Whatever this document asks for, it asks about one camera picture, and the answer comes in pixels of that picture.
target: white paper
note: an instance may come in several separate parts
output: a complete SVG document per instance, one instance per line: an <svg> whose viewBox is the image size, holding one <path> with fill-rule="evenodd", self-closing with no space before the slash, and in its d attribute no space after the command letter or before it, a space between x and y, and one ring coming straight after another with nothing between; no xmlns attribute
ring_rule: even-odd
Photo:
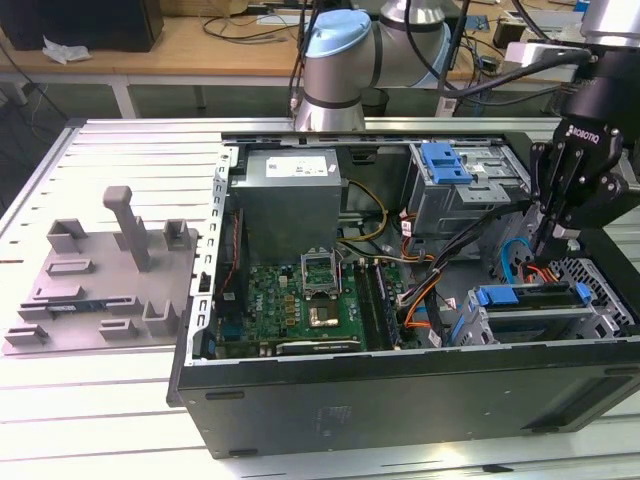
<svg viewBox="0 0 640 480"><path fill-rule="evenodd" d="M47 37L42 38L44 38L45 45L42 53L58 63L66 65L67 62L77 62L91 58L87 47L67 47L66 45L58 45L57 43L47 40Z"/></svg>
<svg viewBox="0 0 640 480"><path fill-rule="evenodd" d="M405 237L410 237L411 236L411 222L408 220L403 220L402 223L400 223L400 225L402 226L402 235Z"/></svg>
<svg viewBox="0 0 640 480"><path fill-rule="evenodd" d="M267 177L327 177L325 157L269 157Z"/></svg>
<svg viewBox="0 0 640 480"><path fill-rule="evenodd" d="M436 348L440 348L442 346L442 339L433 330L429 330L429 341Z"/></svg>

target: ventilation grille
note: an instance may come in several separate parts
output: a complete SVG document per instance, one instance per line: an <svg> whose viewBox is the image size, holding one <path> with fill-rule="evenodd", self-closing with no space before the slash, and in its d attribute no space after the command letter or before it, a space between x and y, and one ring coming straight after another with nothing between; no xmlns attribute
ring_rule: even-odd
<svg viewBox="0 0 640 480"><path fill-rule="evenodd" d="M594 306L606 309L618 326L634 323L629 311L591 260L565 258L559 262L552 262L551 269L560 280L587 285L595 295Z"/></svg>

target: black cable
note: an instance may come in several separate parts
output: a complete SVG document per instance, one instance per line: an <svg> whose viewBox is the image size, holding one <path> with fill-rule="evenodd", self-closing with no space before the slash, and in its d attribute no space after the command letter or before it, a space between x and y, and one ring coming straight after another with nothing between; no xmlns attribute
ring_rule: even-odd
<svg viewBox="0 0 640 480"><path fill-rule="evenodd" d="M465 34L465 38L467 39L468 42L470 42L470 40L474 40L474 41L478 41L477 38L475 37L468 37ZM480 69L480 74L482 74L482 66L481 66L481 59L478 57L477 55L477 48L474 49L471 47L470 44L461 44L460 45L463 48L466 48L469 50L469 52L471 53L471 57L473 58L473 72L471 73L471 80L469 80L469 83L467 84L466 88L471 87L471 85L474 82L475 76L476 76L476 72L478 71L478 69ZM558 90L560 90L561 87L559 85L556 85L554 87L550 87L550 88L546 88L543 90L540 90L538 92L534 92L532 94L529 95L525 95L523 97L519 97L519 98L514 98L512 100L505 100L503 102L489 102L489 101L484 101L484 100L476 100L476 99L471 99L471 98L462 98L460 99L460 101L458 102L458 104L456 105L456 108L454 109L453 114L455 115L458 111L458 109L460 108L460 106L465 103L465 104L471 104L471 105L482 105L483 107L507 107L510 105L516 105L518 103L521 102L527 102L529 100L533 100L535 98L538 97L542 97L544 95L548 95L549 93L553 93L556 92Z"/></svg>
<svg viewBox="0 0 640 480"><path fill-rule="evenodd" d="M469 5L471 4L471 0L464 0L462 2L462 7L460 7L460 17L456 22L456 28L451 35L451 43L449 44L449 48L447 49L447 54L444 57L444 63L442 64L442 69L445 74L441 75L438 78L438 91L442 92L445 89L447 83L447 73L449 72L449 68L451 68L451 61L453 60L453 54L456 51L456 47L460 45L462 42L462 35L464 34L464 28L467 23L467 12L469 11Z"/></svg>
<svg viewBox="0 0 640 480"><path fill-rule="evenodd" d="M464 24L466 23L466 11L468 10L468 6L470 2L471 0L464 0L463 2L462 8L461 8L462 14L458 18L458 22L456 23L456 29L455 29L456 32L461 32L464 30L463 27L464 27ZM433 65L431 65L427 61L427 59L424 57L424 55L422 55L422 52L420 52L420 49L418 48L418 46L415 43L415 40L413 39L413 34L411 32L411 24L409 21L410 9L411 9L411 0L407 0L405 13L404 13L404 22L405 22L405 30L407 32L407 40L409 40L409 44L411 45L411 48L414 51L414 54L420 59L420 61L427 68L427 70L429 70L429 72L435 78L438 79L438 93L440 93L440 95L447 98L468 97L470 95L475 95L475 94L484 92L486 90L492 90L496 87L504 85L505 83L509 83L514 80L518 80L520 78L526 77L528 75L533 75L534 73L539 73L544 70L548 70L550 68L558 67L560 65L581 64L581 63L588 62L591 59L591 52L589 52L588 50L570 51L564 54L558 54L554 57L545 58L544 60L533 63L526 67L512 70L511 72L505 75L495 77L490 81L485 82L481 85L465 88L463 90L457 90L451 83L447 82L447 74L449 72L449 69L446 68L446 65L447 65L446 58L449 58L449 63L450 63L451 58L453 57L453 52L455 51L457 46L460 44L460 39L457 40L457 43L454 43L455 37L458 37L458 35L456 34L454 38L452 38L451 44L449 45L449 50L447 51L447 56L445 57L445 63L444 63L445 67L443 67L444 75L442 75L442 78L441 78L441 75L433 68ZM477 103L479 105L484 104L484 102L482 101L471 100L471 99L468 99L468 100L471 101L472 103Z"/></svg>
<svg viewBox="0 0 640 480"><path fill-rule="evenodd" d="M260 37L264 37L266 35L271 35L272 33L282 32L284 30L288 30L290 28L297 27L297 25L287 25L286 27L275 28L275 29L269 30L267 32L254 33L252 35L243 35L243 36L238 36L238 37L230 37L230 36L227 36L227 35L221 35L219 33L212 32L211 30L209 30L207 28L210 23L215 22L216 20L220 20L221 18L222 17L210 18L209 20L204 22L204 24L202 25L202 30L207 35L211 35L212 37L216 37L216 38L219 38L220 40L226 40L226 41L229 41L229 42L252 40L252 39L260 40Z"/></svg>
<svg viewBox="0 0 640 480"><path fill-rule="evenodd" d="M502 58L504 58L504 53L501 52L500 50L498 50L493 45L491 45L489 42L485 42L484 40L480 40L479 38L476 38L473 35L470 35L468 38L472 38L476 43L481 43L482 45L485 45L485 46L489 47L491 50L493 50L498 55L500 55Z"/></svg>
<svg viewBox="0 0 640 480"><path fill-rule="evenodd" d="M451 255L457 254L458 252L460 252L460 250L462 250L462 248L473 242L483 233L484 228L486 228L486 226L496 218L510 213L524 211L530 205L531 200L527 199L509 203L507 205L500 205L488 211L482 217L469 224L466 228L458 232L453 236L453 238L451 238L451 240L449 240L449 242L440 251L440 253L438 253L433 262L431 262L431 266L429 267L429 271L427 273L430 273L434 268L439 268L439 266L447 261Z"/></svg>
<svg viewBox="0 0 640 480"><path fill-rule="evenodd" d="M305 59L307 51L309 50L309 44L311 43L311 35L313 32L313 28L315 27L316 20L320 15L323 3L322 0L312 0L311 7L311 17L309 19L309 25L305 32L304 24L305 24L305 11L306 11L306 0L304 2L304 9L300 11L300 30L298 35L298 53L296 55L296 61L293 66L293 70L291 71L291 76L289 77L289 95L287 98L287 115L289 113L293 113L291 108L291 99L293 98L293 90L294 85L293 82L295 80L295 90L296 92L300 89L300 81L302 79L302 72L304 71Z"/></svg>
<svg viewBox="0 0 640 480"><path fill-rule="evenodd" d="M557 54L555 56L545 58L543 60L540 60L539 62L527 65L526 67L512 70L511 72L508 72L499 77L492 78L491 80L480 85L465 88L464 90L444 91L440 92L440 94L448 98L463 98L469 95L482 93L486 90L493 90L494 88L504 85L505 83L510 83L514 80L533 75L534 73L549 70L550 68L559 67L560 65L581 64L588 62L590 59L591 52L589 52L588 50L571 50L563 54Z"/></svg>
<svg viewBox="0 0 640 480"><path fill-rule="evenodd" d="M24 70L22 70L22 68L20 68L18 66L18 64L16 62L13 61L13 58L11 58L11 55L9 55L9 52L7 52L7 49L4 48L4 45L2 44L2 42L0 42L0 50L2 50L2 53L4 53L4 56L7 57L7 60L9 60L9 63L11 63L11 65L13 65L13 68L16 69L16 71L22 75L25 80L29 83L31 83L36 90L38 90L42 96L44 97L44 99L49 102L49 105L51 105L53 107L53 109L58 112L58 114L64 118L65 120L69 120L69 117L67 117L67 114L64 113L62 110L60 110L60 108L58 107L58 105L56 105L54 103L53 100L51 100L51 98L49 98L49 95L47 95L47 93L40 87L40 85L38 85L36 82L34 82L33 80L31 80L31 78L29 77L29 75L27 75Z"/></svg>
<svg viewBox="0 0 640 480"><path fill-rule="evenodd" d="M438 81L439 81L440 80L440 74L438 73L438 71L435 68L433 68L433 65L431 65L431 63L429 63L429 61L424 57L424 55L422 55L422 52L418 48L418 45L416 44L416 41L413 38L413 32L411 31L410 14L411 14L411 0L406 0L406 6L405 6L405 9L404 9L404 28L405 28L405 31L407 32L407 40L409 40L409 44L411 45L411 49L413 50L413 53L416 55L416 57L418 57L420 62L427 68L427 70L429 70L429 73L431 75L433 75L435 78L437 78ZM449 88L451 90L455 90L456 87L454 87L452 84L448 83L446 81L446 79L444 80L444 82L445 82L445 85L447 86L447 88Z"/></svg>
<svg viewBox="0 0 640 480"><path fill-rule="evenodd" d="M520 0L512 0L512 3L513 3L513 6L518 11L518 14L524 20L524 23L527 24L527 27L529 27L529 29L531 29L533 33L535 33L538 37L542 38L543 40L547 40L547 41L551 40L548 37L548 35L544 33L542 29L538 25L536 25L536 22L534 22L533 19L529 16L525 8L522 6L522 3L520 3Z"/></svg>
<svg viewBox="0 0 640 480"><path fill-rule="evenodd" d="M533 100L534 98L542 97L544 95L548 95L550 93L554 93L560 90L560 86L556 85L555 87L545 88L538 92L534 92L530 95L525 95L524 97L514 98L513 100L505 100L504 102L484 102L484 107L508 107L509 105L516 105L522 102L528 102L529 100ZM462 98L460 99L460 103L467 102L469 99Z"/></svg>

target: gray robot arm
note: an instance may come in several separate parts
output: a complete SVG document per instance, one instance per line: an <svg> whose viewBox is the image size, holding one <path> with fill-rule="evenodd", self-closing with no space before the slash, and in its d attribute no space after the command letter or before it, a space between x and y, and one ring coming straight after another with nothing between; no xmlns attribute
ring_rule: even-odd
<svg viewBox="0 0 640 480"><path fill-rule="evenodd" d="M425 58L440 71L449 47L440 0L415 0L411 32ZM405 0L389 0L379 22L364 12L323 13L313 29L297 99L297 131L364 130L360 92L365 87L420 88L435 79L413 52L404 23Z"/></svg>

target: gray power supply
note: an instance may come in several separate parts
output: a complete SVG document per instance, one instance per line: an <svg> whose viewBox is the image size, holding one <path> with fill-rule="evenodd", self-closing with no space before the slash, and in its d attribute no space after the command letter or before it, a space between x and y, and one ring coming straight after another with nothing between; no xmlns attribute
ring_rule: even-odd
<svg viewBox="0 0 640 480"><path fill-rule="evenodd" d="M341 195L334 149L251 151L247 174L232 191L253 263L296 263L310 249L333 248Z"/></svg>

